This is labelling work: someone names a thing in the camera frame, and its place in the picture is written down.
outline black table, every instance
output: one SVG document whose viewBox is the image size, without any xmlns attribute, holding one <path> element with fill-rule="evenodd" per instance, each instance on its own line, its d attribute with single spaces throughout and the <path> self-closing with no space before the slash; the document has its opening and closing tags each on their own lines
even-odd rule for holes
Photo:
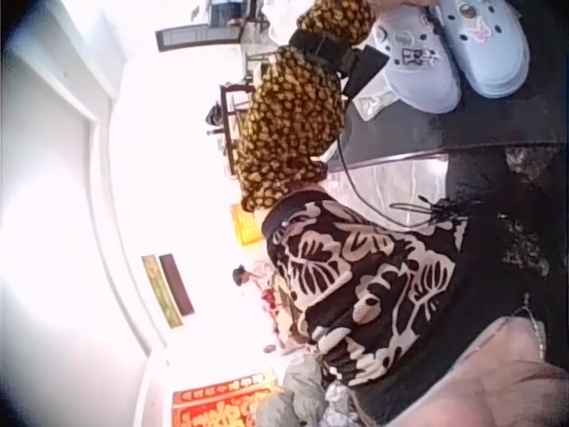
<svg viewBox="0 0 569 427">
<path fill-rule="evenodd" d="M 522 88 L 499 100 L 475 93 L 462 77 L 462 100 L 447 114 L 423 113 L 398 101 L 369 122 L 353 105 L 341 136 L 350 169 L 487 146 L 544 146 L 567 143 L 567 36 L 565 24 L 543 0 L 511 0 L 531 51 Z M 336 152 L 331 172 L 342 169 Z"/>
</svg>

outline person's arm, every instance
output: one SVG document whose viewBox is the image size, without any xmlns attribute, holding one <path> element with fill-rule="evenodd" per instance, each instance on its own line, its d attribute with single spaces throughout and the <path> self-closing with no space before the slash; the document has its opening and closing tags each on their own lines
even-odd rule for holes
<svg viewBox="0 0 569 427">
<path fill-rule="evenodd" d="M 316 0 L 298 28 L 338 37 L 349 45 L 369 35 L 377 13 L 403 0 Z M 412 0 L 429 4 L 431 0 Z M 236 174 L 246 212 L 266 211 L 282 197 L 327 173 L 322 156 L 339 137 L 345 109 L 340 79 L 307 62 L 291 47 L 280 48 L 252 97 L 237 148 Z"/>
</svg>

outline red banner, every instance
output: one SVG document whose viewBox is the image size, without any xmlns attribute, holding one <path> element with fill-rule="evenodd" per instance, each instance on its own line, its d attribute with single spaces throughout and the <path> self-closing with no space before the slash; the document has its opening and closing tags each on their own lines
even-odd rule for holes
<svg viewBox="0 0 569 427">
<path fill-rule="evenodd" d="M 259 402 L 276 388 L 273 375 L 256 374 L 173 395 L 173 427 L 255 427 Z"/>
</svg>

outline black backpack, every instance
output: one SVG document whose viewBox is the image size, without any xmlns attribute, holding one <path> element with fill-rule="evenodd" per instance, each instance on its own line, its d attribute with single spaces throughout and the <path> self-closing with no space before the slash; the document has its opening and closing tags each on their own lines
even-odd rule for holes
<svg viewBox="0 0 569 427">
<path fill-rule="evenodd" d="M 215 103 L 215 105 L 210 109 L 205 117 L 205 122 L 210 126 L 220 126 L 222 121 L 221 105 Z"/>
</svg>

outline light blue crocs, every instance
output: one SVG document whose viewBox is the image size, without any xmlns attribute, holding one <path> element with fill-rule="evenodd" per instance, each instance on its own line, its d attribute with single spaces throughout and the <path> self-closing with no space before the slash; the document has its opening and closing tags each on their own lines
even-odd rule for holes
<svg viewBox="0 0 569 427">
<path fill-rule="evenodd" d="M 505 0 L 440 0 L 431 11 L 476 92 L 501 98 L 521 87 L 529 70 L 529 47 Z"/>
<path fill-rule="evenodd" d="M 459 79 L 424 9 L 402 6 L 383 13 L 372 35 L 373 46 L 391 58 L 382 72 L 401 101 L 432 114 L 456 108 Z"/>
</svg>

